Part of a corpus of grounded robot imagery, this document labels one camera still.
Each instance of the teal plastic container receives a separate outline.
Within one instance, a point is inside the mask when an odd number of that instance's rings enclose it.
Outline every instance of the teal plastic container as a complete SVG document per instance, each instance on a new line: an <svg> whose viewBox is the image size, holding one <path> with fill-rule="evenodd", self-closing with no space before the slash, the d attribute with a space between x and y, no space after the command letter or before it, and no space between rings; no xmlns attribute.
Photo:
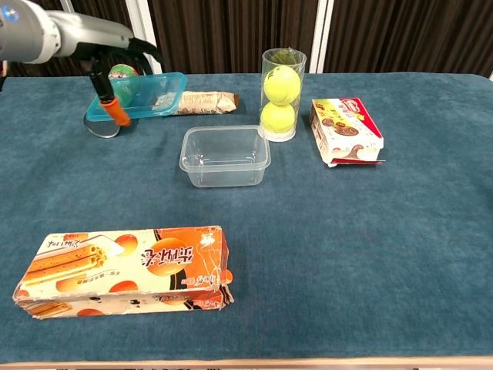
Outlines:
<svg viewBox="0 0 493 370"><path fill-rule="evenodd" d="M123 110L130 119L169 116L178 109L178 103L186 86L187 78L179 72L161 75L136 76L128 79L113 79L111 84L116 92L132 91L133 96L125 97ZM86 114L91 122L110 121L112 118L94 98Z"/></svg>

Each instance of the empty plastic container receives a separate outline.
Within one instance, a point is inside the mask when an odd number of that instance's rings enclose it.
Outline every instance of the empty plastic container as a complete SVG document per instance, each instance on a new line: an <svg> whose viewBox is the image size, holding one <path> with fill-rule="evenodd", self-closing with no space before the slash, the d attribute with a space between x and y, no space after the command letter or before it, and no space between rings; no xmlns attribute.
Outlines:
<svg viewBox="0 0 493 370"><path fill-rule="evenodd" d="M269 142L260 126L189 129L179 161L196 187L257 185L269 165Z"/></svg>

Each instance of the tennis ball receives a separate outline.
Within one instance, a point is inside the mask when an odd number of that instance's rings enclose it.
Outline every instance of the tennis ball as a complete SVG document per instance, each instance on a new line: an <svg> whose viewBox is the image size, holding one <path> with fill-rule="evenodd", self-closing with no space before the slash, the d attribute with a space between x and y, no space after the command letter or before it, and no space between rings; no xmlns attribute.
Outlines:
<svg viewBox="0 0 493 370"><path fill-rule="evenodd" d="M274 104L290 104L300 95L300 77L288 66L276 67L267 73L263 91Z"/></svg>
<svg viewBox="0 0 493 370"><path fill-rule="evenodd" d="M260 122L262 126L273 133L286 133L294 126L296 114L291 105L277 106L276 104L268 103L262 109L260 114Z"/></svg>

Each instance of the snack box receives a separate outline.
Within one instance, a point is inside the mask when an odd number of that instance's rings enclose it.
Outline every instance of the snack box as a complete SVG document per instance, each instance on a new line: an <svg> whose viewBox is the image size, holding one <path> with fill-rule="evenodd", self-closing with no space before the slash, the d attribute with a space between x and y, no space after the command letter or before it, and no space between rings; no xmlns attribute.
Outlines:
<svg viewBox="0 0 493 370"><path fill-rule="evenodd" d="M221 309L228 253L219 226L50 234L13 299L35 318Z"/></svg>
<svg viewBox="0 0 493 370"><path fill-rule="evenodd" d="M358 98L312 100L310 124L329 167L383 162L384 137Z"/></svg>

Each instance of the wooden table edge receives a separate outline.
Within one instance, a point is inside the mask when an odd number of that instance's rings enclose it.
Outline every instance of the wooden table edge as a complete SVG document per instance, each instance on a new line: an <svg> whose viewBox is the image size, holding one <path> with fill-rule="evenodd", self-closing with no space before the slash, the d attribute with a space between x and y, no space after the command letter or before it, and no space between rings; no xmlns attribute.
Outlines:
<svg viewBox="0 0 493 370"><path fill-rule="evenodd" d="M0 369L29 368L493 368L493 356L457 357L366 357L366 358L276 358L229 360L118 361L118 362L13 362Z"/></svg>

